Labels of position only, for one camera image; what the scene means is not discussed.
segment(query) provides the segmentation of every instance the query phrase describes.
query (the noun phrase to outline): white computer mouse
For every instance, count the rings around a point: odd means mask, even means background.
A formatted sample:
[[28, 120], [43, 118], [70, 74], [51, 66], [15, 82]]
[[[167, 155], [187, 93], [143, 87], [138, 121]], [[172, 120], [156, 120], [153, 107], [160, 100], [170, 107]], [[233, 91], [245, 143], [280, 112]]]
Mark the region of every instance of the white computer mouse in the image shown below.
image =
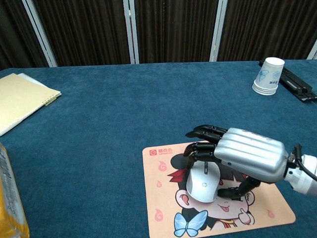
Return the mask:
[[219, 181], [220, 169], [215, 162], [196, 161], [189, 171], [186, 189], [199, 202], [213, 202]]

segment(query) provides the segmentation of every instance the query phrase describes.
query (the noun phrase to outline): white paper cup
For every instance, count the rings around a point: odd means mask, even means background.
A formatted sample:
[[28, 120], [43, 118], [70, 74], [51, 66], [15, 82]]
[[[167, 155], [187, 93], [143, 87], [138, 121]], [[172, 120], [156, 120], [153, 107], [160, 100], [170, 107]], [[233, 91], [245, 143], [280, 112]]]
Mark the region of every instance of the white paper cup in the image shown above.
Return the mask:
[[265, 59], [253, 83], [253, 90], [262, 95], [273, 95], [278, 88], [278, 82], [284, 67], [284, 60], [268, 57]]

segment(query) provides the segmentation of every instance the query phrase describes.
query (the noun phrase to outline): mouse pad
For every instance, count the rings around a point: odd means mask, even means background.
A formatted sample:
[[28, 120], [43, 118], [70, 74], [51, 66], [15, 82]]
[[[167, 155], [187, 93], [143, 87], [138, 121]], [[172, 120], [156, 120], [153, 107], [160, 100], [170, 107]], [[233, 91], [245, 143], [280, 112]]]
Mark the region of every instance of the mouse pad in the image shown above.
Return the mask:
[[[143, 150], [144, 177], [151, 238], [207, 237], [295, 222], [295, 214], [274, 184], [261, 185], [239, 200], [217, 197], [201, 203], [186, 191], [190, 143]], [[245, 175], [219, 165], [219, 188], [236, 187]]]

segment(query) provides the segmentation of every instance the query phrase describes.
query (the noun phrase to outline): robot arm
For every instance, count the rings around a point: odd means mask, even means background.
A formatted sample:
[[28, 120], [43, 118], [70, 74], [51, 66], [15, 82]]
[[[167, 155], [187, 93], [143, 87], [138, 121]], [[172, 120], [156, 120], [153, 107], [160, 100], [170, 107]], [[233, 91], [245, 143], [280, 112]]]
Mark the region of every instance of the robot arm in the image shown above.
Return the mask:
[[317, 158], [302, 156], [300, 145], [296, 145], [289, 156], [280, 141], [243, 129], [212, 125], [198, 126], [186, 136], [208, 141], [186, 147], [184, 156], [189, 159], [188, 169], [197, 160], [208, 161], [222, 163], [248, 176], [239, 187], [219, 189], [220, 197], [238, 198], [261, 182], [275, 183], [283, 179], [297, 192], [317, 196]]

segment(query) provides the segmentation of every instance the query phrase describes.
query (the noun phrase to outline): table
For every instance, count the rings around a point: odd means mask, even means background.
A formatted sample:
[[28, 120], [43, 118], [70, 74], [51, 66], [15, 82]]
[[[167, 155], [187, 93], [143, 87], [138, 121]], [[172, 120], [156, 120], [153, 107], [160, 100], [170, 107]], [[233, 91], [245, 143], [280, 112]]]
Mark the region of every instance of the table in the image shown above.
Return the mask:
[[[285, 66], [317, 92], [317, 60]], [[62, 92], [0, 137], [7, 148], [32, 238], [148, 237], [142, 150], [195, 141], [201, 124], [238, 127], [317, 155], [317, 105], [279, 86], [251, 86], [258, 62], [153, 63], [10, 68]], [[221, 235], [314, 237], [317, 200], [277, 184], [294, 224]]]

